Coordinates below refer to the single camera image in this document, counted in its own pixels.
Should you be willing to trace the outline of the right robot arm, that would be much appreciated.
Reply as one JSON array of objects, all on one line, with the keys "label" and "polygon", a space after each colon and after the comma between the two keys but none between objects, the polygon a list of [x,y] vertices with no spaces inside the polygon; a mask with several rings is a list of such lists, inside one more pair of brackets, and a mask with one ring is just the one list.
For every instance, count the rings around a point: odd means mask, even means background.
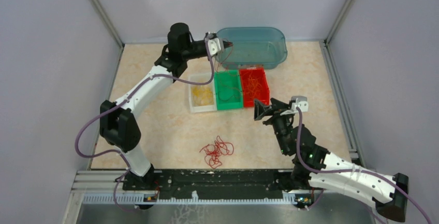
[{"label": "right robot arm", "polygon": [[408,176],[373,172],[316,144],[303,123],[308,109],[305,96],[292,96],[288,103],[271,98],[270,104],[264,104],[254,99],[254,120],[272,126],[281,153],[293,156],[292,185],[334,191],[375,208],[386,219],[405,222]]}]

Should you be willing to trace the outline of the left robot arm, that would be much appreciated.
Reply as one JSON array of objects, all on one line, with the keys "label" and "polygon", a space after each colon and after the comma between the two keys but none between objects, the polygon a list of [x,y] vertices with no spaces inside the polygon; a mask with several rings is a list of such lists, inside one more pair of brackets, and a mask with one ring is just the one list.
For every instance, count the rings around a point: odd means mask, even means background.
[{"label": "left robot arm", "polygon": [[189,60],[207,57],[213,64],[214,57],[232,46],[231,41],[211,32],[207,32],[204,39],[195,40],[187,24],[175,23],[170,27],[167,44],[147,75],[116,101],[106,100],[100,105],[100,136],[119,152],[127,163],[128,174],[141,189],[152,188],[155,175],[153,165],[139,144],[141,131],[136,118],[174,82],[190,84],[190,81],[180,78]]}]

